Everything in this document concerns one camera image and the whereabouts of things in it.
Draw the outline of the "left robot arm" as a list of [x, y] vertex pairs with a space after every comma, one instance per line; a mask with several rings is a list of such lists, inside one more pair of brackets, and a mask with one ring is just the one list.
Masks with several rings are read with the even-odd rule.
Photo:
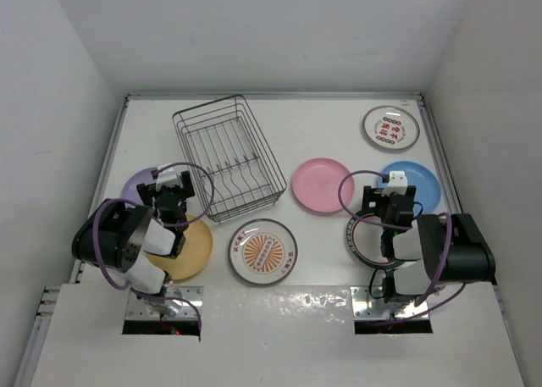
[[187, 200], [195, 195], [191, 174], [170, 168], [157, 177], [152, 168], [133, 175], [121, 202], [103, 202], [72, 241], [74, 258], [123, 274], [136, 292], [156, 304], [165, 301], [172, 281], [151, 257], [175, 260], [185, 245]]

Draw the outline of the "purple plastic plate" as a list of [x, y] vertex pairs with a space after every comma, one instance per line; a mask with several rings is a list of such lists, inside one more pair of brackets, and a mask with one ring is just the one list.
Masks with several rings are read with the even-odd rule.
[[142, 204], [143, 201], [137, 191], [137, 186], [139, 184], [154, 184], [156, 182], [156, 180], [152, 177], [152, 171], [154, 169], [156, 169], [156, 167], [146, 168], [132, 175], [124, 184], [124, 187], [120, 193], [120, 198], [127, 199], [137, 204]]

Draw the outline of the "pink plastic plate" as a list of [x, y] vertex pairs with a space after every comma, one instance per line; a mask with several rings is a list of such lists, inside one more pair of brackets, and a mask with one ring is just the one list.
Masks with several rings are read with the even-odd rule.
[[340, 182], [350, 173], [331, 158], [312, 158], [293, 173], [291, 184], [298, 202], [316, 213], [337, 213], [342, 209], [338, 197]]

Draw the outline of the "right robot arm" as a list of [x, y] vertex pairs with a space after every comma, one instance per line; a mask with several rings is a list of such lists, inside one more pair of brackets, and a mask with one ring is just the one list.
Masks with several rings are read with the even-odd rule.
[[382, 228], [385, 270], [380, 298], [385, 303], [424, 302], [448, 284], [495, 282], [496, 261], [468, 213], [415, 214], [416, 188], [392, 192], [363, 187], [357, 216], [373, 216]]

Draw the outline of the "yellow plastic plate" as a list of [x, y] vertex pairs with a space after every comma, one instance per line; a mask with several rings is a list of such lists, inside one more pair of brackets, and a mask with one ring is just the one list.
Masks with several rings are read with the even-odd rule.
[[175, 259], [146, 253], [148, 260], [166, 271], [174, 282], [181, 282], [199, 274], [210, 260], [213, 251], [213, 234], [203, 220], [190, 224], [184, 232], [185, 244]]

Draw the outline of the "white plate orange sunburst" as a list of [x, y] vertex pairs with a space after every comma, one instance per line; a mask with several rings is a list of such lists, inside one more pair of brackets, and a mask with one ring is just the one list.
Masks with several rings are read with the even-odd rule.
[[272, 286], [286, 279], [299, 256], [289, 228], [270, 218], [244, 223], [231, 236], [228, 260], [235, 275], [248, 285]]

